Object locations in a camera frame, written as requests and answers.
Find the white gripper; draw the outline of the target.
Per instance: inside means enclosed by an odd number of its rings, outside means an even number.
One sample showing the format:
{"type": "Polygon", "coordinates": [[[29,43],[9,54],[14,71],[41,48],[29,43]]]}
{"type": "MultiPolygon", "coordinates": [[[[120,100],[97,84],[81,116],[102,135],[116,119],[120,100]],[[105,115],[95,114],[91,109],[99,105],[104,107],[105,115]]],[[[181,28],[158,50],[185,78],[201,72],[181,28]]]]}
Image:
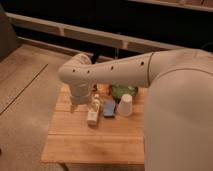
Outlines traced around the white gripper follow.
{"type": "Polygon", "coordinates": [[[70,113],[74,113],[76,105],[88,104],[91,102],[92,89],[89,86],[70,86],[70,113]]]}

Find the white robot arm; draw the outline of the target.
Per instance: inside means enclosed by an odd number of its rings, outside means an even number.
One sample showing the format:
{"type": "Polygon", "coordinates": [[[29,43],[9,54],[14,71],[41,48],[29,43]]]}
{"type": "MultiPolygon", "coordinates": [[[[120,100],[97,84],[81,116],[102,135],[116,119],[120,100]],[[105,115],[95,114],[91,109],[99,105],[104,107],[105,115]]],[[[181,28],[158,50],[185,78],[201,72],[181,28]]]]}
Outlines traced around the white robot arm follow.
{"type": "Polygon", "coordinates": [[[145,171],[213,171],[213,53],[186,48],[96,64],[80,53],[58,74],[75,105],[91,100],[95,84],[148,90],[145,171]]]}

